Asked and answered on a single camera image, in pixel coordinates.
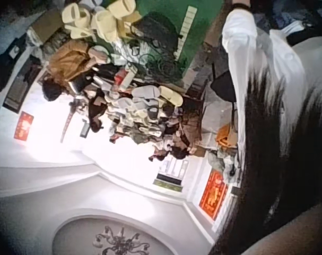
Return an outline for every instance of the brown jacket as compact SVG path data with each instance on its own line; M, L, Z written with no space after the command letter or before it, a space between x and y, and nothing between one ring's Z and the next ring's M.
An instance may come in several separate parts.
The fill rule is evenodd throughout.
M63 45L50 59L48 70L55 81L70 90L68 81L87 71L89 45L80 40L71 40Z

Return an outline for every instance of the sign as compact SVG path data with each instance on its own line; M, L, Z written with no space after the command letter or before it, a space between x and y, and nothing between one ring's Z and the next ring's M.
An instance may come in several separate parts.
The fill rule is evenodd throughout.
M222 174L212 169L199 206L213 220L219 214L227 190L228 185L223 182Z
M14 139L26 141L28 139L32 121L32 115L26 112L22 112L17 123L16 131L14 133Z

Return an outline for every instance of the chair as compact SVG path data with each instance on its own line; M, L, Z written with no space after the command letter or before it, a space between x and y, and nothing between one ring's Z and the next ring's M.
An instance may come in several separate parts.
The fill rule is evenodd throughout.
M234 84L231 78L231 74L229 71L224 72L218 78L215 77L215 68L212 65L213 69L213 82L211 83L210 87L217 96L227 102L232 103L232 112L231 112L231 127L232 129L237 132L237 127L234 124L235 121L235 103L236 103L236 94Z

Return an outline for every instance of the light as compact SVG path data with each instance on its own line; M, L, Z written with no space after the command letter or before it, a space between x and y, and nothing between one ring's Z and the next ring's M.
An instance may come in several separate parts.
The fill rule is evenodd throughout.
M110 233L110 235L98 234L96 235L96 240L92 243L94 247L99 249L103 248L105 242L112 245L112 247L106 247L102 251L102 254L107 254L107 252L111 250L116 255L149 255L148 248L150 247L150 244L135 242L135 239L138 240L138 237L140 236L139 233L136 233L130 238L126 238L124 236L124 227L122 227L117 236L112 235L112 230L109 226L105 226L104 228L105 230L103 233Z

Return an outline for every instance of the poster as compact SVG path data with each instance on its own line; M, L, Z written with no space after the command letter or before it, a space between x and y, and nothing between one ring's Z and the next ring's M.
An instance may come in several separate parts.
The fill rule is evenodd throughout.
M26 141L29 136L32 121L32 115L26 112L22 112L17 123L16 131L14 133L14 139Z
M213 219L222 207L222 202L228 190L228 185L223 182L223 176L212 169L199 206Z

